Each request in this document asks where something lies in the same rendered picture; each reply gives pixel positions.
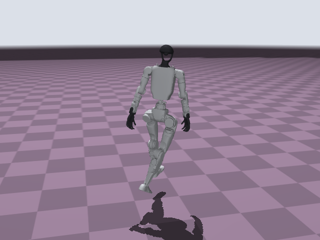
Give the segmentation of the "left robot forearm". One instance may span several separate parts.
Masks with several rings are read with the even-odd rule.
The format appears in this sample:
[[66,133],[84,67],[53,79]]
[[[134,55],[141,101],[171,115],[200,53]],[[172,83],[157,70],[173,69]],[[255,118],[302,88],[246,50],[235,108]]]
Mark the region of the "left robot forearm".
[[140,88],[140,86],[137,87],[135,95],[134,95],[134,99],[133,99],[133,101],[131,103],[131,107],[133,107],[133,113],[137,112],[137,108],[138,108],[140,100],[142,98],[142,96],[140,94],[138,94],[139,88]]

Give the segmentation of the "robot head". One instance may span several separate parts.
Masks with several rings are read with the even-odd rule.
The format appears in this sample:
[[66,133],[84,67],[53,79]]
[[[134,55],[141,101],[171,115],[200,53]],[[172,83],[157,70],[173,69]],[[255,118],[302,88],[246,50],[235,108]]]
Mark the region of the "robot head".
[[[164,67],[164,68],[167,68],[169,66],[169,62],[172,60],[172,57],[173,57],[173,54],[174,54],[174,50],[173,48],[170,46],[170,45],[163,45],[159,52],[161,53],[161,58],[162,58],[162,62],[160,65],[158,65],[159,67]],[[163,54],[165,56],[167,56],[168,54],[171,54],[171,57],[170,57],[170,60],[164,60],[164,57],[163,57]]]

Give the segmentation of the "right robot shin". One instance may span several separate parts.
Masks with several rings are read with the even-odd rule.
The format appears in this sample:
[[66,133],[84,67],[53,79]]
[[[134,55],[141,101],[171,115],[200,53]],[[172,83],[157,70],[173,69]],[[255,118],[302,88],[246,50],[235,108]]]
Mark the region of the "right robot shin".
[[157,159],[156,158],[151,159],[149,168],[148,168],[148,173],[143,183],[143,184],[146,184],[147,187],[149,187],[149,184],[152,181],[154,175],[158,172],[163,162],[164,156],[165,156],[165,152],[161,151]]

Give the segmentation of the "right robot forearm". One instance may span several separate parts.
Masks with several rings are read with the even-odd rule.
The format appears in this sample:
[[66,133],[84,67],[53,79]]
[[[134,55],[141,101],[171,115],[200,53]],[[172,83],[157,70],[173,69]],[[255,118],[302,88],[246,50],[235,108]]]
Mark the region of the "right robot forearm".
[[186,117],[187,113],[189,113],[189,115],[190,115],[189,100],[188,100],[188,93],[187,93],[187,91],[185,91],[185,97],[186,97],[186,98],[183,98],[183,99],[181,100],[181,103],[182,103],[182,111],[183,111],[182,115],[183,115],[184,117]]

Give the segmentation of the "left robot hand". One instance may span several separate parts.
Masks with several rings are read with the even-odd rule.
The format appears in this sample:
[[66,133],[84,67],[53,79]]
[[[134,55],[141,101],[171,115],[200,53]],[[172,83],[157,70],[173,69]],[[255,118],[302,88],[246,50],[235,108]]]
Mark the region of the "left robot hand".
[[133,128],[133,123],[134,123],[134,125],[136,126],[136,123],[135,123],[135,120],[134,120],[134,115],[136,114],[136,113],[133,113],[133,107],[131,107],[130,108],[130,110],[129,110],[129,116],[127,117],[127,122],[126,122],[126,126],[129,128],[129,129],[134,129]]

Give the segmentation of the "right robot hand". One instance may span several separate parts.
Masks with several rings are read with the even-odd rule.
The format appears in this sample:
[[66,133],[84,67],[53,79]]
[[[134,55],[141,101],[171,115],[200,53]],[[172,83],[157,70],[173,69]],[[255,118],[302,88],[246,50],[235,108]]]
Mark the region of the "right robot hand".
[[182,128],[182,130],[184,129],[183,131],[188,132],[190,130],[190,120],[189,120],[190,114],[187,113],[186,117],[185,116],[183,116],[183,117],[184,117],[184,120],[181,124],[184,123],[184,127]]

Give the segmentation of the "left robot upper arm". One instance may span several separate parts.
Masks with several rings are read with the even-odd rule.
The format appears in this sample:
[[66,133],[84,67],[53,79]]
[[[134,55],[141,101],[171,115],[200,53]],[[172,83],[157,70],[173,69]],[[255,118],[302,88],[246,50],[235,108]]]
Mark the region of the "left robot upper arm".
[[151,76],[151,74],[152,74],[152,68],[153,68],[153,66],[147,66],[144,68],[143,75],[140,80],[138,94],[141,94],[141,95],[145,94],[145,92],[146,92],[145,87],[149,81],[149,78],[150,78],[149,76]]

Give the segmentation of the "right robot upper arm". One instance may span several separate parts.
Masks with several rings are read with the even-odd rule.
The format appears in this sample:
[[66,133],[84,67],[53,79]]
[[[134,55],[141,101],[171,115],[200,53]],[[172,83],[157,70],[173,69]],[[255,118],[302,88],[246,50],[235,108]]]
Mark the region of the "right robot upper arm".
[[186,99],[186,82],[185,82],[185,73],[180,69],[174,69],[174,75],[178,79],[178,97],[180,99]]

